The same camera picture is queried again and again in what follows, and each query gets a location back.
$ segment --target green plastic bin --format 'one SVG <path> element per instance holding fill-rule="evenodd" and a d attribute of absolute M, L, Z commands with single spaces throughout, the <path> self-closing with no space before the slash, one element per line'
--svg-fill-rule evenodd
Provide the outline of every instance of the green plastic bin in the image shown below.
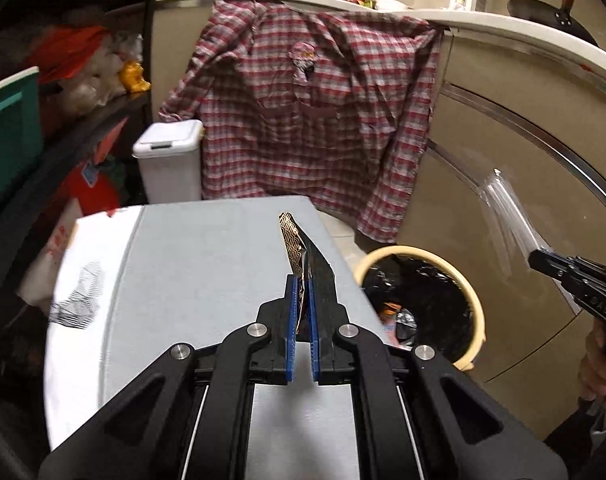
<path fill-rule="evenodd" d="M 0 202 L 43 150 L 38 67 L 0 81 Z"/>

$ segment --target metal screw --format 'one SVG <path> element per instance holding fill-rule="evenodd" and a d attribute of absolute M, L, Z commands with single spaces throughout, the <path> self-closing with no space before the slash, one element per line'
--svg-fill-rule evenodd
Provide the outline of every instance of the metal screw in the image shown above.
<path fill-rule="evenodd" d="M 339 327 L 339 334 L 343 337 L 354 337 L 359 333 L 358 327 L 350 324 L 341 325 Z"/>
<path fill-rule="evenodd" d="M 247 333 L 252 337 L 261 337 L 267 334 L 267 327 L 263 323 L 252 323 L 248 325 Z"/>
<path fill-rule="evenodd" d="M 435 355 L 434 348 L 427 345 L 419 345 L 414 349 L 414 355 L 423 361 L 429 361 Z"/>
<path fill-rule="evenodd" d="M 190 355 L 190 352 L 192 352 L 190 350 L 190 347 L 187 345 L 184 345 L 183 343 L 179 343 L 178 345 L 174 345 L 172 347 L 172 349 L 170 350 L 170 355 L 176 359 L 176 360 L 181 360 L 181 359 L 185 359 L 188 355 Z"/>

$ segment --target table surface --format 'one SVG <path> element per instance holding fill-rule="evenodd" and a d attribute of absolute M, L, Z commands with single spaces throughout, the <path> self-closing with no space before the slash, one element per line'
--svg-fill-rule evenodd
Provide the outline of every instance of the table surface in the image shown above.
<path fill-rule="evenodd" d="M 104 324 L 97 406 L 174 343 L 188 342 L 195 348 L 217 344 L 227 333 L 253 322 L 262 303 L 283 296 L 291 273 L 278 221 L 283 211 L 292 213 L 330 263 L 338 301 L 347 307 L 350 321 L 384 337 L 376 314 L 307 198 L 145 206 L 120 264 Z M 55 362 L 64 351 L 52 339 L 46 360 Z M 46 403 L 48 396 L 57 396 L 51 386 L 46 388 Z M 61 418 L 62 408 L 56 409 L 59 413 L 48 413 L 48 425 Z M 312 382 L 309 345 L 297 343 L 294 382 L 255 389 L 245 477 L 358 476 L 350 387 Z"/>

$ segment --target plaid shirt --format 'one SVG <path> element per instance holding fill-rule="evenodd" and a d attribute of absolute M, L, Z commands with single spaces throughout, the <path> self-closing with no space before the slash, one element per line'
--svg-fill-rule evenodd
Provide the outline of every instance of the plaid shirt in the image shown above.
<path fill-rule="evenodd" d="M 306 195 L 393 242 L 440 42 L 409 17 L 219 0 L 160 117 L 205 124 L 203 198 Z"/>

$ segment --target white countertop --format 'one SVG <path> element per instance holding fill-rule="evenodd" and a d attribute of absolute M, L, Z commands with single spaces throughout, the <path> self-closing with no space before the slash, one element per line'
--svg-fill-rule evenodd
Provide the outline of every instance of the white countertop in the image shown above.
<path fill-rule="evenodd" d="M 378 12 L 342 0 L 280 0 L 303 6 L 332 10 L 362 10 Z M 412 9 L 394 12 L 400 16 L 412 16 L 446 27 L 492 34 L 509 40 L 521 41 L 536 48 L 546 50 L 579 65 L 587 72 L 594 72 L 606 80 L 606 51 L 560 30 L 538 23 L 527 22 L 511 16 L 449 9 Z"/>

